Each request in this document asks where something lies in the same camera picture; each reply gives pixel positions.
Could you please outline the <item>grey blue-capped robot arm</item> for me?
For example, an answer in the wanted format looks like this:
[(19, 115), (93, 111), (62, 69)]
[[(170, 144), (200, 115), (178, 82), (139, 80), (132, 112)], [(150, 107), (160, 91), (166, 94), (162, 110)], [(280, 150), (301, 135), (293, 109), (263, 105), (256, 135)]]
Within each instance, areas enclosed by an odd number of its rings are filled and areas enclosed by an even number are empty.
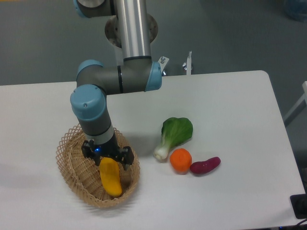
[(70, 96), (72, 110), (86, 137), (84, 157), (96, 165), (102, 157), (128, 168), (134, 162), (130, 147), (118, 146), (106, 97), (112, 94), (158, 90), (162, 69), (152, 60), (146, 2), (143, 0), (76, 0), (77, 13), (85, 18), (115, 16), (121, 40), (123, 63), (104, 68), (96, 60), (80, 64), (77, 87)]

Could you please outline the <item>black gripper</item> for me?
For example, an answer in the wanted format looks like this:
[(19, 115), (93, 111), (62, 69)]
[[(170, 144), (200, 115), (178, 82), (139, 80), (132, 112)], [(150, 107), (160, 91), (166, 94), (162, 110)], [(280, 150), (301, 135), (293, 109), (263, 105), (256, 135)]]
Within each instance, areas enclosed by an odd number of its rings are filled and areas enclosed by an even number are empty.
[(96, 166), (100, 165), (100, 157), (106, 157), (119, 162), (126, 171), (134, 162), (134, 154), (130, 146), (119, 148), (116, 135), (104, 144), (95, 144), (94, 140), (85, 140), (81, 147), (85, 158), (92, 159)]

